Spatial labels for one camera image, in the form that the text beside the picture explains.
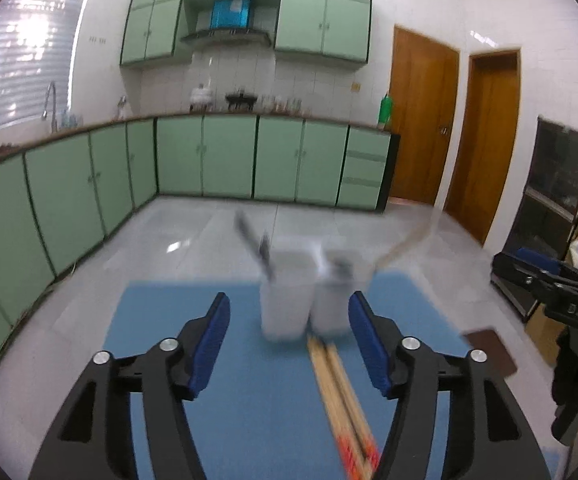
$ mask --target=window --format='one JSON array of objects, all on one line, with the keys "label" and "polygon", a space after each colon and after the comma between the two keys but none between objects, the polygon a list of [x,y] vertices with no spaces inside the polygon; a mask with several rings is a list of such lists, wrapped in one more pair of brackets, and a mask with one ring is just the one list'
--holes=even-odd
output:
[{"label": "window", "polygon": [[0,126],[40,117],[51,81],[58,113],[70,104],[70,71],[85,2],[0,2]]}]

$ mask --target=blue mat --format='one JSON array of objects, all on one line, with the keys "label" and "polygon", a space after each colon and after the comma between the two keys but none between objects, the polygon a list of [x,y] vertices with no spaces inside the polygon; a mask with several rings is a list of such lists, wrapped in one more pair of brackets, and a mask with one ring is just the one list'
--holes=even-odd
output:
[{"label": "blue mat", "polygon": [[[260,331],[258,283],[135,283],[118,305],[104,348],[115,357],[142,353],[204,316],[217,292],[231,300],[231,323],[210,383],[185,410],[209,480],[342,480],[338,451],[320,400],[305,341],[267,342]],[[367,299],[405,335],[435,351],[469,349],[403,274],[379,274]],[[383,399],[349,336],[336,341],[349,379],[379,445],[387,438],[396,402]],[[427,479],[439,479],[449,416],[448,394],[438,396]],[[153,479],[140,394],[132,394],[132,426],[141,480]]]}]

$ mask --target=faucet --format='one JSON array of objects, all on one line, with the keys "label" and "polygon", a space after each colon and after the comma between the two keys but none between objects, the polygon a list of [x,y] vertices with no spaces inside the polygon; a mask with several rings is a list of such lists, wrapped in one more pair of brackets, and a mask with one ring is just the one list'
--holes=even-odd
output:
[{"label": "faucet", "polygon": [[45,110],[43,110],[43,114],[41,115],[41,119],[43,121],[47,121],[47,104],[49,102],[49,92],[54,92],[54,105],[52,107],[52,114],[51,114],[51,133],[54,134],[58,131],[58,122],[56,121],[56,82],[51,81],[49,86],[47,87],[47,93],[45,94]]}]

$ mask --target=white container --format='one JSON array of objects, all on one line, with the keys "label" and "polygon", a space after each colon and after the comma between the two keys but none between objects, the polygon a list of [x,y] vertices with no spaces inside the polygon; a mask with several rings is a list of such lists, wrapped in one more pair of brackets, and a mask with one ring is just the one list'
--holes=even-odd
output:
[{"label": "white container", "polygon": [[308,252],[272,251],[274,279],[260,285],[262,333],[269,341],[299,339],[309,321],[317,266]]},{"label": "white container", "polygon": [[[313,305],[311,328],[321,336],[336,336],[348,332],[349,297],[356,291],[367,292],[371,282],[371,266],[360,254],[351,250],[322,251]],[[345,262],[348,272],[338,272],[331,262]]]}]

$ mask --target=wooden chopstick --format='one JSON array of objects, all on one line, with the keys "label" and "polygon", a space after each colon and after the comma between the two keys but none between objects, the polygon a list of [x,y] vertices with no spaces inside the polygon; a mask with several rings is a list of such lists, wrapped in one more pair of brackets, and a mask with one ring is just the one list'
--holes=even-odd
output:
[{"label": "wooden chopstick", "polygon": [[347,410],[327,364],[326,350],[312,336],[307,338],[307,348],[345,472],[350,480],[370,480],[373,471],[367,467],[355,439]]},{"label": "wooden chopstick", "polygon": [[335,345],[327,345],[327,357],[333,378],[336,381],[342,400],[347,408],[351,423],[360,437],[360,444],[367,457],[367,462],[370,463],[372,471],[375,471],[380,463],[380,451],[378,451],[378,445],[373,438],[373,433],[371,433],[371,428],[365,418],[365,413],[355,395],[351,382],[349,382],[349,377],[345,372]]}]

